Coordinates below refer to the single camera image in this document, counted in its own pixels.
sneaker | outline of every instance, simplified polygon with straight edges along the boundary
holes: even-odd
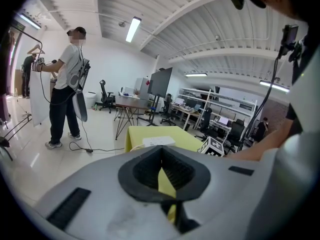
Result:
[[[69,136],[70,138],[76,139],[76,140],[78,140],[78,141],[81,140],[80,134],[78,134],[78,136],[72,136],[71,132],[68,132],[68,136]]]
[[[52,144],[51,141],[49,141],[49,142],[46,142],[44,145],[48,150],[52,150],[54,148],[60,148],[62,146],[62,143],[59,141],[59,143],[57,144]]]

brick wall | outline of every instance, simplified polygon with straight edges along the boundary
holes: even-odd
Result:
[[[283,121],[286,118],[288,107],[288,105],[283,105],[279,102],[270,99],[267,100],[262,109],[260,118],[260,120],[262,120],[264,117],[268,118],[269,130],[266,133],[266,135],[272,133],[273,131],[278,129],[279,126],[282,125]]]

power strip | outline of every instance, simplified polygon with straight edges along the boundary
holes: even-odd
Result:
[[[176,142],[170,136],[161,136],[161,137],[151,137],[151,138],[144,138],[142,140],[144,147],[151,147],[157,145],[166,145],[166,146],[175,146]]]

white ceiling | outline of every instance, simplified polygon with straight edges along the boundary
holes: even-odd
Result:
[[[299,24],[298,39],[307,32],[306,24],[248,0],[243,10],[230,0],[28,0],[23,9],[48,30],[82,26],[89,34],[125,43],[154,58],[161,55],[183,75],[206,72],[206,83],[270,80],[285,24]],[[129,44],[125,39],[134,16],[142,22]],[[283,62],[277,77],[279,84],[289,87],[292,66],[287,62],[281,66]]]

black velcro strip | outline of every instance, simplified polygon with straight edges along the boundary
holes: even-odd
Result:
[[[251,176],[255,172],[254,170],[241,168],[241,167],[238,167],[238,166],[231,166],[228,170],[232,171],[232,172],[235,172],[235,173],[238,173],[238,174],[244,174],[244,175],[247,175],[247,176]]]
[[[58,229],[65,230],[73,217],[84,204],[91,191],[77,187],[66,199],[48,216],[48,222]]]

